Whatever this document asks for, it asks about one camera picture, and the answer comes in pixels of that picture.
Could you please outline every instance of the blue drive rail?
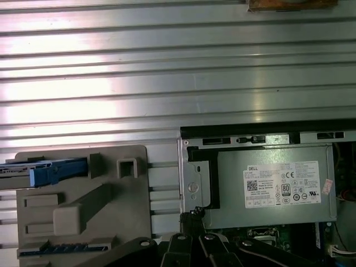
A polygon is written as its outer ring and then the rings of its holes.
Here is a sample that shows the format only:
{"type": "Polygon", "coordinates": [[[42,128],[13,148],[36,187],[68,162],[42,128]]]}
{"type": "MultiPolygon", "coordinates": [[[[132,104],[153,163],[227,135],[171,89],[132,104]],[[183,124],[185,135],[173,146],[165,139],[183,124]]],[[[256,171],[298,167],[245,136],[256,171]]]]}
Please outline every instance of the blue drive rail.
{"type": "Polygon", "coordinates": [[[0,180],[27,176],[30,187],[55,185],[61,180],[87,174],[88,163],[85,157],[0,164],[0,180]]]}

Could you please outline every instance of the ce mark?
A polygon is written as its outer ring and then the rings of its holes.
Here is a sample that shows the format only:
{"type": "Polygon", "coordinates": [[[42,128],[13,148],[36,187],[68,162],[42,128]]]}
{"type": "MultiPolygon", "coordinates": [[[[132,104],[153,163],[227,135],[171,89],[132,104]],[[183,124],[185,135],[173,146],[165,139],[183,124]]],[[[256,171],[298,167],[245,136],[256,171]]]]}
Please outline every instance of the ce mark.
{"type": "Polygon", "coordinates": [[[287,172],[287,173],[285,174],[285,177],[287,177],[287,178],[294,178],[294,171],[292,171],[292,172],[287,172]]]}

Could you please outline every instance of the sticker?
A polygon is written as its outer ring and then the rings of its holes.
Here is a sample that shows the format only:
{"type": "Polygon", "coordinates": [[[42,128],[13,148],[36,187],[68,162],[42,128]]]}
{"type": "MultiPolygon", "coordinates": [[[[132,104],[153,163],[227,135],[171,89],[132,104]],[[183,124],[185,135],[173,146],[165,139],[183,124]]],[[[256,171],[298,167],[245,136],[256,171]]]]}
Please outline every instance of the sticker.
{"type": "Polygon", "coordinates": [[[244,185],[247,209],[321,203],[317,161],[249,165],[244,185]]]}
{"type": "Polygon", "coordinates": [[[329,192],[330,192],[332,186],[333,186],[333,181],[329,180],[329,179],[326,179],[322,193],[325,194],[325,195],[329,195],[329,192]]]}

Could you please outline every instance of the silver screw head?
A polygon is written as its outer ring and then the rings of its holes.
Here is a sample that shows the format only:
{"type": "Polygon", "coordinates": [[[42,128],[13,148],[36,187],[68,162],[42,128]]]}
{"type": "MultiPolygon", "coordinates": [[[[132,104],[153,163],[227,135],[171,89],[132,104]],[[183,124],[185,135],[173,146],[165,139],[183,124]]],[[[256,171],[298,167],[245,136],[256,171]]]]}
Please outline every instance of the silver screw head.
{"type": "Polygon", "coordinates": [[[141,246],[149,246],[150,245],[150,242],[148,241],[143,241],[140,243],[141,246]]]}
{"type": "Polygon", "coordinates": [[[199,189],[199,185],[198,185],[198,184],[196,184],[196,183],[194,183],[194,182],[191,182],[190,184],[188,184],[188,190],[189,190],[189,192],[195,193],[195,192],[198,191],[198,189],[199,189]]]}
{"type": "Polygon", "coordinates": [[[212,239],[214,239],[214,238],[215,238],[214,235],[205,235],[205,239],[206,239],[206,240],[212,240],[212,239]]]}

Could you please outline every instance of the blue plastic tab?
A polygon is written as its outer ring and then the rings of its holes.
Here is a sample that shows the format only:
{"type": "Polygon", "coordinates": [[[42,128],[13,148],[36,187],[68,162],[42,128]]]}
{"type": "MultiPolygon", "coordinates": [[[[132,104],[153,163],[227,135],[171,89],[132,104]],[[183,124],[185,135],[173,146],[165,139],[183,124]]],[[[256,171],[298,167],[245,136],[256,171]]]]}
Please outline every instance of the blue plastic tab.
{"type": "Polygon", "coordinates": [[[86,158],[52,161],[49,167],[31,169],[29,181],[31,187],[55,185],[66,178],[88,173],[86,158]]]}

